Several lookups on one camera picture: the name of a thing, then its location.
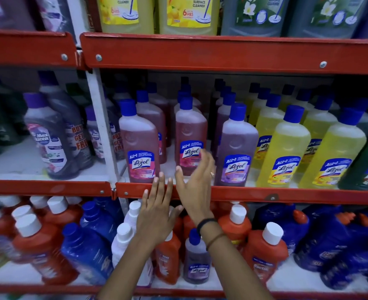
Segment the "person's right hand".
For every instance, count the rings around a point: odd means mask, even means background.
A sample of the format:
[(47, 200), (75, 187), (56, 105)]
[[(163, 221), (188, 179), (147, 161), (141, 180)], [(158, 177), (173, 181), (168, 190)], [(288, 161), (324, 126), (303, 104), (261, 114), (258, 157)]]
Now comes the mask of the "person's right hand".
[(180, 197), (183, 207), (197, 226), (205, 218), (213, 218), (210, 209), (211, 182), (215, 174), (215, 161), (210, 152), (200, 150), (201, 161), (187, 183), (188, 196)]

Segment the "person's left hand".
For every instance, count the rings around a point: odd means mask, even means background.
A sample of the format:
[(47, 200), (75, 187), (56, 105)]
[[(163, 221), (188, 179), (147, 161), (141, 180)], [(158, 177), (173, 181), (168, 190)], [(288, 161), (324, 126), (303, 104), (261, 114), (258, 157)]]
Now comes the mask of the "person's left hand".
[(169, 206), (173, 189), (172, 178), (168, 179), (165, 185), (164, 200), (161, 205), (157, 205), (158, 178), (156, 176), (149, 190), (149, 206), (147, 211), (141, 212), (137, 218), (136, 234), (164, 234), (171, 232), (174, 226), (169, 225)]

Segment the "person's right forearm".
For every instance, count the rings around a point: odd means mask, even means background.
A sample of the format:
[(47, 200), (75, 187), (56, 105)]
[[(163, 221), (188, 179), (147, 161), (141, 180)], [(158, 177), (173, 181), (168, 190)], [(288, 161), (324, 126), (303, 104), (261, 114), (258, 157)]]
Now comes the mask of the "person's right forearm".
[[(207, 244), (222, 232), (218, 223), (210, 222), (201, 237)], [(208, 253), (227, 300), (275, 300), (228, 237), (214, 242)]]

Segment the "person's left forearm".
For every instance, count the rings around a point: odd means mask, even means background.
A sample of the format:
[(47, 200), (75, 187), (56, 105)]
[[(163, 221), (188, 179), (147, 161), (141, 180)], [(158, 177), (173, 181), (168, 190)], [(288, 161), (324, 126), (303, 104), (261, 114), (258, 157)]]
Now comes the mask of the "person's left forearm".
[(163, 242), (164, 234), (137, 233), (101, 290), (88, 300), (131, 300), (142, 270), (154, 248)]

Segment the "black wristband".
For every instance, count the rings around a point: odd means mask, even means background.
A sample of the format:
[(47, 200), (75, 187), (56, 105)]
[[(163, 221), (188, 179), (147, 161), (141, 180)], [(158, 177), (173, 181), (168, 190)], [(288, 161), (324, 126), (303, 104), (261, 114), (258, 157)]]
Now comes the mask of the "black wristband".
[(207, 223), (218, 223), (216, 218), (205, 218), (202, 221), (199, 222), (199, 224), (197, 225), (196, 229), (197, 229), (197, 233), (202, 236), (201, 234), (201, 229), (203, 228), (204, 225), (206, 225)]

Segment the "brown wristband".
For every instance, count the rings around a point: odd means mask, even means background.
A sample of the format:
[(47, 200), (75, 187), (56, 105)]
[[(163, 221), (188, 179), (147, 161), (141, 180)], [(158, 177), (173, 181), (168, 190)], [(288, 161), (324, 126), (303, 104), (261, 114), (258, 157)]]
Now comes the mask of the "brown wristband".
[(216, 237), (214, 237), (209, 243), (206, 244), (206, 251), (207, 252), (209, 251), (210, 247), (212, 246), (212, 244), (214, 242), (216, 242), (217, 240), (219, 240), (220, 238), (225, 237), (225, 236), (226, 236), (226, 234), (224, 232), (222, 232), (222, 233), (218, 234)]

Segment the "row of pink cleaner bottles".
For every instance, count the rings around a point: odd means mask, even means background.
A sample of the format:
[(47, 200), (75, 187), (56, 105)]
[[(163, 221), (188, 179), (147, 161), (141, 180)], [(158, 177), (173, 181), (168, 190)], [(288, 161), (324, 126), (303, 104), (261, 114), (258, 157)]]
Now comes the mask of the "row of pink cleaner bottles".
[[(129, 182), (152, 183), (165, 163), (166, 120), (164, 112), (149, 102), (147, 90), (137, 90), (137, 101), (120, 100), (119, 119)], [(207, 120), (184, 92), (176, 113), (175, 161), (184, 176), (191, 176), (200, 162), (207, 141)]]

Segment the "row of yellow cleaner bottles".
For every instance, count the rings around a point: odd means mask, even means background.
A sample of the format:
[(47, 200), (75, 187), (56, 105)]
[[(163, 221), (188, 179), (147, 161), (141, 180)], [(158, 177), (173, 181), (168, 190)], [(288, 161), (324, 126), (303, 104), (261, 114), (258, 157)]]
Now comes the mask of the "row of yellow cleaner bottles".
[[(284, 120), (279, 123), (258, 175), (260, 188), (288, 188), (301, 165), (312, 140), (310, 131), (300, 124), (304, 108), (287, 107)], [(299, 188), (330, 190), (351, 166), (367, 142), (365, 133), (357, 127), (364, 111), (353, 107), (342, 109), (338, 120), (328, 128), (317, 151), (298, 183)]]

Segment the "group of orange cleaner bottles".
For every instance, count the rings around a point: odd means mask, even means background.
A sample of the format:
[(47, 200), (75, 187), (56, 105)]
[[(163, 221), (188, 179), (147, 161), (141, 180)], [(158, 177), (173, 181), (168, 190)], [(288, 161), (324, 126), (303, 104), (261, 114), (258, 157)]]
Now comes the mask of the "group of orange cleaner bottles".
[(11, 215), (0, 210), (0, 252), (15, 262), (30, 264), (47, 285), (68, 285), (79, 273), (61, 253), (60, 228), (43, 222), (30, 205)]

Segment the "white shelf board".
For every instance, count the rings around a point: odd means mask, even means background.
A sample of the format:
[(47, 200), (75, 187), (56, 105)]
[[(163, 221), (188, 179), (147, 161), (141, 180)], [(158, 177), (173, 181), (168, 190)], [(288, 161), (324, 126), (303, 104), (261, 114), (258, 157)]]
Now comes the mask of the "white shelf board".
[[(320, 274), (310, 272), (300, 268), (293, 257), (286, 260), (283, 265), (273, 274), (266, 284), (271, 292), (286, 293), (351, 293), (368, 294), (368, 282), (364, 276), (358, 276), (344, 290), (332, 290), (328, 288), (321, 280)], [(30, 264), (15, 264), (7, 262), (0, 268), (0, 292), (6, 292), (6, 287), (22, 289), (28, 292), (29, 288), (36, 288), (40, 292), (56, 292), (57, 288), (62, 291), (75, 293), (88, 293), (91, 289), (98, 286), (90, 285), (82, 276), (68, 285), (45, 285), (41, 281), (40, 274)], [(167, 284), (157, 277), (152, 280), (150, 287), (144, 288), (146, 292), (157, 290), (184, 290), (196, 292), (222, 292), (222, 285), (217, 276), (216, 270), (211, 269), (209, 280), (203, 284), (191, 284), (182, 277), (178, 279), (175, 285)]]
[[(1, 147), (0, 180), (38, 180), (51, 181), (44, 168), (39, 150), (32, 137), (27, 137), (14, 146)], [(120, 181), (129, 182), (126, 161), (118, 161)], [(88, 169), (80, 171), (79, 176), (67, 181), (108, 181), (106, 165), (95, 161)]]

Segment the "pile of blue bottles orange caps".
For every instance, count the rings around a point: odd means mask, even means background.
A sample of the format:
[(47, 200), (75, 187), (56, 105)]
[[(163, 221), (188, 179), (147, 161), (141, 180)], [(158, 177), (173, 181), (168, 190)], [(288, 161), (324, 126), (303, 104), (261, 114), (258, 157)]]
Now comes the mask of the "pile of blue bottles orange caps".
[(288, 255), (302, 269), (317, 272), (332, 290), (344, 290), (368, 276), (368, 207), (345, 212), (342, 206), (267, 204), (255, 211), (253, 225), (279, 225)]

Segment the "large yellow cleaner bottle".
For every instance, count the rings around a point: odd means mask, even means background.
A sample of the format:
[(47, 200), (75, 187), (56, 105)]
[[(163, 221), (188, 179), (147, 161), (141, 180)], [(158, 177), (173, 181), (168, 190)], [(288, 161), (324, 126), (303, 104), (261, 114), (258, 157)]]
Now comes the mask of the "large yellow cleaner bottle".
[(157, 0), (163, 35), (216, 36), (220, 0)]
[(97, 0), (103, 33), (154, 34), (154, 0)]

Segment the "large pink-label cleaner bottle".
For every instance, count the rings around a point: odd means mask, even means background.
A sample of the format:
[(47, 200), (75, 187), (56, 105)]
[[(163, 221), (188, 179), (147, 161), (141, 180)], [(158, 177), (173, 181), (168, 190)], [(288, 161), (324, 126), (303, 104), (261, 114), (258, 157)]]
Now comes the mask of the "large pink-label cleaner bottle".
[(0, 0), (0, 30), (36, 30), (27, 0)]
[(36, 0), (47, 31), (68, 32), (74, 35), (67, 0)]

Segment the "white shelf upright post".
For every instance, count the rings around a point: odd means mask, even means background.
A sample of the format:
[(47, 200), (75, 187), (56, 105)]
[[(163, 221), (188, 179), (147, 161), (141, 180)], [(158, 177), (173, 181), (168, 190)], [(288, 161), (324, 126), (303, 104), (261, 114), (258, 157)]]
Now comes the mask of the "white shelf upright post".
[(114, 153), (112, 136), (110, 132), (109, 118), (106, 107), (106, 97), (101, 82), (99, 69), (87, 66), (87, 52), (84, 51), (83, 39), (81, 35), (89, 32), (95, 34), (95, 26), (92, 15), (88, 11), (90, 0), (67, 0), (67, 6), (71, 17), (76, 42), (76, 63), (79, 70), (86, 73), (87, 84), (91, 95), (92, 105), (96, 115), (96, 122), (100, 132), (103, 153), (106, 162), (107, 181), (111, 188), (115, 188), (120, 180), (120, 173)]

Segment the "red metal shelf rail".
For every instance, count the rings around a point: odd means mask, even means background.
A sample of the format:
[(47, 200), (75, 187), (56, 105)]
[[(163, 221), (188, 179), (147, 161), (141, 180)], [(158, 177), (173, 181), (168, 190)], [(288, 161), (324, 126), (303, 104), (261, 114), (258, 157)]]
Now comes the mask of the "red metal shelf rail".
[(89, 68), (368, 75), (368, 40), (82, 33)]
[(0, 30), (0, 66), (81, 68), (70, 33)]
[(113, 197), (113, 190), (106, 181), (0, 180), (0, 195)]
[(368, 191), (212, 186), (211, 200), (368, 205)]

